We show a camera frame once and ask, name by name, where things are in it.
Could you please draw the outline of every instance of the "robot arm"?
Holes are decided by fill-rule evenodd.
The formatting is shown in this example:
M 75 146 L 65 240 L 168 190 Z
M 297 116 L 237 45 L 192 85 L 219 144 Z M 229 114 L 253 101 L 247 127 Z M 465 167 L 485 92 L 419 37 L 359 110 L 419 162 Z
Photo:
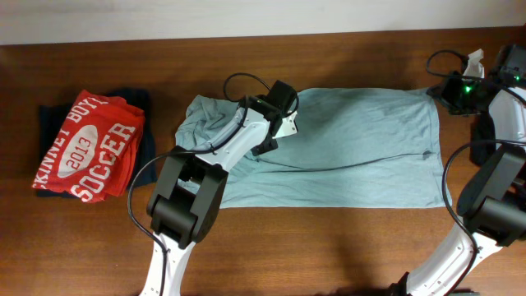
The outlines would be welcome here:
M 465 76 L 484 77 L 481 58 L 480 49 L 469 55 Z M 515 94 L 525 98 L 526 90 L 520 88 L 524 87 L 525 60 L 524 49 L 514 45 L 504 47 L 490 79 L 504 82 Z M 492 140 L 526 140 L 526 108 L 509 92 L 447 77 L 428 94 L 452 114 L 482 114 L 490 118 Z M 480 170 L 462 191 L 457 206 L 478 249 L 473 250 L 471 239 L 456 224 L 431 257 L 416 270 L 406 273 L 398 284 L 391 285 L 388 295 L 445 295 L 468 268 L 474 252 L 477 257 L 471 270 L 515 240 L 526 239 L 526 153 L 523 147 L 497 148 L 489 159 L 483 160 Z
M 177 155 L 186 150 L 174 148 L 174 156 L 166 159 L 147 208 L 154 235 L 168 250 L 166 268 L 162 250 L 154 243 L 141 296 L 159 296 L 163 272 L 163 294 L 180 295 L 191 250 L 209 233 L 219 212 L 228 171 L 250 150 L 255 155 L 263 154 L 278 147 L 275 139 L 298 132 L 293 120 L 296 112 L 287 114 L 296 98 L 292 87 L 277 81 L 267 96 L 248 97 L 240 103 L 230 123 L 214 138 L 194 147 L 191 152 L 195 153 Z M 194 194 L 180 187 L 179 179 L 201 186 Z

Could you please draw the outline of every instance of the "white oval graphic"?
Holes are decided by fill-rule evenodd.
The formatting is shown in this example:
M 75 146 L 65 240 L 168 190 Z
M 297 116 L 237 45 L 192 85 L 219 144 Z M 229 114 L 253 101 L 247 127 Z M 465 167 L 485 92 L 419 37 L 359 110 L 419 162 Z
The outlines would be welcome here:
M 97 127 L 87 125 L 82 127 L 67 144 L 60 165 L 58 177 L 66 178 L 85 169 L 90 165 L 97 146 Z

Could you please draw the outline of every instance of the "white wall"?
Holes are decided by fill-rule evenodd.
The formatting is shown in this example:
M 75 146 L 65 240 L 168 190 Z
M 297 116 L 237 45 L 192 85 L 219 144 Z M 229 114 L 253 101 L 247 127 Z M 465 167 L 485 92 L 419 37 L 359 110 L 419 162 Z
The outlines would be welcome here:
M 0 0 L 0 44 L 524 23 L 526 0 Z

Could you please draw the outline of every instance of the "wooden table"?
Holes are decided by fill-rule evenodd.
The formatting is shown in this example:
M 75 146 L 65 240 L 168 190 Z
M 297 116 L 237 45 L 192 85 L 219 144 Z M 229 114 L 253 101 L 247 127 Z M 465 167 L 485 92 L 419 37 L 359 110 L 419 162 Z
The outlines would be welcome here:
M 153 98 L 157 151 L 196 95 L 222 97 L 223 79 L 250 72 L 310 87 L 414 89 L 439 78 L 424 63 L 438 49 L 483 48 L 490 67 L 499 47 L 524 44 L 525 29 L 420 30 L 228 39 L 181 39 L 0 48 L 0 294 L 133 295 L 145 283 L 152 242 L 127 216 L 125 197 L 86 205 L 35 197 L 37 105 L 72 101 L 82 89 L 144 87 Z M 435 67 L 458 67 L 440 58 Z M 240 78 L 236 95 L 264 90 Z M 469 139 L 471 118 L 439 108 L 443 160 Z M 455 163 L 457 196 L 476 168 Z M 153 186 L 137 190 L 144 209 Z M 144 210 L 140 220 L 148 224 Z M 184 294 L 312 295 L 340 287 L 386 287 L 433 252 L 450 231 L 444 208 L 228 209 L 191 256 Z M 526 247 L 516 243 L 483 262 L 462 284 L 485 295 L 524 295 Z

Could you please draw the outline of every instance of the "folded red shirt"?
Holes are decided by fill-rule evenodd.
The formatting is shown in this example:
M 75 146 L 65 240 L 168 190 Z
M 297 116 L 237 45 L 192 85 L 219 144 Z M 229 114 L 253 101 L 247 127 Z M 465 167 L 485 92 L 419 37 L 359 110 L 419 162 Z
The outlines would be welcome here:
M 125 99 L 83 90 L 42 160 L 33 188 L 70 192 L 87 202 L 122 195 L 144 122 L 144 112 Z

